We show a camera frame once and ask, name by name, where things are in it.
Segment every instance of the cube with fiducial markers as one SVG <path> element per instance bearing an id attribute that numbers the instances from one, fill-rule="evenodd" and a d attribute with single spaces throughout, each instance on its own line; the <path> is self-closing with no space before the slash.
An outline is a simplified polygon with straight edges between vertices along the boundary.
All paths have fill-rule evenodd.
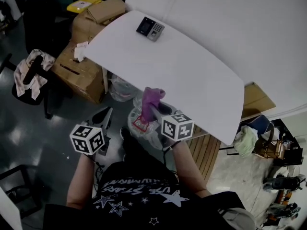
<path id="1" fill-rule="evenodd" d="M 70 134 L 73 148 L 80 153 L 93 155 L 105 144 L 101 128 L 76 125 Z"/>
<path id="2" fill-rule="evenodd" d="M 173 141 L 192 137 L 193 129 L 194 121 L 184 114 L 162 117 L 161 133 Z"/>

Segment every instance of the person's left arm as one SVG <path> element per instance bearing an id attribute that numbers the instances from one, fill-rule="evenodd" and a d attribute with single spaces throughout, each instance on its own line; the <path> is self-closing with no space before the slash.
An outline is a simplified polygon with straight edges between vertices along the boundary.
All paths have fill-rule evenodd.
<path id="1" fill-rule="evenodd" d="M 94 163 L 82 154 L 67 193 L 66 206 L 82 209 L 92 198 Z"/>

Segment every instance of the wooden slat bench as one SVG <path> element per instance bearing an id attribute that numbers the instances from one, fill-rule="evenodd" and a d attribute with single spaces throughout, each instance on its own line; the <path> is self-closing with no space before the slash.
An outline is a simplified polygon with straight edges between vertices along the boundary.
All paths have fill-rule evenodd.
<path id="1" fill-rule="evenodd" d="M 201 128 L 194 126 L 193 133 L 201 132 Z M 221 142 L 211 135 L 205 135 L 187 141 L 191 154 L 207 183 L 213 170 Z"/>

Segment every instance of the white star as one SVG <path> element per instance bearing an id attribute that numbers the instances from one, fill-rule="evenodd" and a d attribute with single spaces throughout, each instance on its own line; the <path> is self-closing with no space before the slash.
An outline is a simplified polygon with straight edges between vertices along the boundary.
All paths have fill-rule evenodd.
<path id="1" fill-rule="evenodd" d="M 149 222 L 149 223 L 151 223 L 151 224 L 153 224 L 153 225 L 159 223 L 159 222 L 158 222 L 158 217 L 156 217 L 156 218 L 151 218 L 151 217 L 150 217 L 150 222 Z"/>
<path id="2" fill-rule="evenodd" d="M 147 197 L 143 197 L 142 200 L 141 200 L 141 202 L 143 202 L 145 205 L 146 205 L 146 203 L 147 203 L 148 201 L 149 201 L 149 200 L 148 200 Z"/>
<path id="3" fill-rule="evenodd" d="M 100 197 L 101 198 L 99 200 L 97 200 L 94 204 L 101 203 L 102 209 L 106 206 L 107 202 L 114 201 L 114 199 L 110 198 L 111 196 L 107 196 L 107 197 L 100 196 Z"/>
<path id="4" fill-rule="evenodd" d="M 167 198 L 167 200 L 164 201 L 163 203 L 172 202 L 175 205 L 177 205 L 178 207 L 181 207 L 181 201 L 187 201 L 189 199 L 184 198 L 184 197 L 180 197 L 179 194 L 180 194 L 180 190 L 176 190 L 172 195 L 170 195 L 170 194 L 160 194 L 160 195 Z"/>
<path id="5" fill-rule="evenodd" d="M 109 213 L 113 213 L 115 212 L 116 214 L 118 214 L 120 217 L 122 215 L 122 212 L 124 210 L 129 210 L 127 209 L 126 207 L 123 207 L 123 201 L 119 202 L 117 205 L 116 204 L 113 204 L 113 203 L 109 203 L 111 206 L 112 206 L 112 209 L 110 210 Z"/>

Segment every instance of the shoe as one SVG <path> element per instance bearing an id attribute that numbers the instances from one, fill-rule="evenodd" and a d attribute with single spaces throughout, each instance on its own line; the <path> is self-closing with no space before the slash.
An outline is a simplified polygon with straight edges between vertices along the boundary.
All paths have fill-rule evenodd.
<path id="1" fill-rule="evenodd" d="M 127 127 L 122 127 L 119 131 L 119 134 L 122 139 L 132 135 L 130 130 Z"/>

